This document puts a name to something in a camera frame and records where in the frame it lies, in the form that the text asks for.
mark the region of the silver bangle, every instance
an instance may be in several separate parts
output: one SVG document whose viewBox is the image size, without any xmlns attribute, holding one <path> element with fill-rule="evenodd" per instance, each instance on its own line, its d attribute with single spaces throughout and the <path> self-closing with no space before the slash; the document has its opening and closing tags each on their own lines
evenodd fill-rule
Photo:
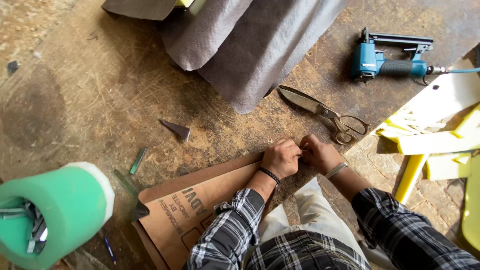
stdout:
<svg viewBox="0 0 480 270">
<path fill-rule="evenodd" d="M 332 177 L 334 174 L 337 174 L 341 169 L 345 168 L 346 166 L 348 166 L 348 164 L 346 164 L 345 162 L 342 162 L 340 165 L 336 166 L 333 170 L 329 171 L 325 175 L 325 177 L 329 179 L 330 177 Z"/>
</svg>

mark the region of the person's right hand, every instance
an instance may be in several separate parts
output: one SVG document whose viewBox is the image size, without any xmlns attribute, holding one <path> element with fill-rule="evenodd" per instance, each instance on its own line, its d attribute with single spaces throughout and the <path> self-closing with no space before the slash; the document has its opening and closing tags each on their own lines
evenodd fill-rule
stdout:
<svg viewBox="0 0 480 270">
<path fill-rule="evenodd" d="M 313 134 L 303 137 L 300 148 L 303 150 L 303 160 L 323 176 L 343 162 L 333 145 L 320 142 Z"/>
</svg>

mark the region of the person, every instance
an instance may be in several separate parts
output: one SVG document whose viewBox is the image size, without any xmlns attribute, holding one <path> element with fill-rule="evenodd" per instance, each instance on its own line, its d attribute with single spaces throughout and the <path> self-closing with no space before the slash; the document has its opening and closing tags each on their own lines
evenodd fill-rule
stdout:
<svg viewBox="0 0 480 270">
<path fill-rule="evenodd" d="M 215 208 L 217 218 L 193 246 L 183 269 L 240 269 L 250 246 L 245 269 L 371 269 L 316 178 L 295 193 L 302 225 L 289 226 L 281 205 L 260 223 L 277 180 L 295 174 L 301 156 L 351 203 L 369 247 L 379 245 L 396 268 L 480 269 L 478 260 L 448 241 L 425 216 L 345 166 L 332 145 L 307 135 L 300 147 L 283 139 L 265 150 L 261 169 L 247 186 Z"/>
</svg>

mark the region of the tailor shears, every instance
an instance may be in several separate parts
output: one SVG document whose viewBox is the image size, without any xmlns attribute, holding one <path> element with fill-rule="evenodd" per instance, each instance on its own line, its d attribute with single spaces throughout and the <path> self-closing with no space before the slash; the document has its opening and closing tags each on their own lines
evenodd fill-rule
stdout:
<svg viewBox="0 0 480 270">
<path fill-rule="evenodd" d="M 279 86 L 278 88 L 280 93 L 290 102 L 330 119 L 336 128 L 335 141 L 339 144 L 351 145 L 357 142 L 357 137 L 348 133 L 350 129 L 362 135 L 368 133 L 368 126 L 370 124 L 365 123 L 360 118 L 351 115 L 340 115 L 320 101 L 291 87 Z"/>
</svg>

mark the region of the scratched wood surface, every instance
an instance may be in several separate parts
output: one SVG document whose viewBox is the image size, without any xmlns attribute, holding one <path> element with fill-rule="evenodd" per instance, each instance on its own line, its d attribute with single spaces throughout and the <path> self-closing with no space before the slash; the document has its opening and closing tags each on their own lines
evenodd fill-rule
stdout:
<svg viewBox="0 0 480 270">
<path fill-rule="evenodd" d="M 73 161 L 96 164 L 116 193 L 114 215 L 105 227 L 119 258 L 116 268 L 153 269 L 130 225 L 135 200 L 113 169 L 127 174 L 140 148 L 148 147 L 137 173 L 129 176 L 142 189 L 260 152 L 283 137 L 299 142 L 315 133 L 330 142 L 333 126 L 285 104 L 276 91 L 252 113 L 238 115 L 199 75 L 169 66 L 152 22 L 110 17 L 102 2 L 79 0 L 41 45 L 42 58 L 24 64 L 0 88 L 0 178 L 47 172 Z M 476 0 L 351 2 L 284 84 L 376 126 L 423 86 L 410 79 L 352 82 L 349 61 L 363 27 L 432 36 L 435 49 L 424 58 L 429 65 L 448 65 L 480 41 L 479 13 Z M 390 50 L 386 57 L 405 55 Z M 190 141 L 178 140 L 159 118 L 190 127 Z M 302 169 L 287 179 L 274 204 L 312 175 Z M 83 248 L 113 268 L 100 237 Z"/>
</svg>

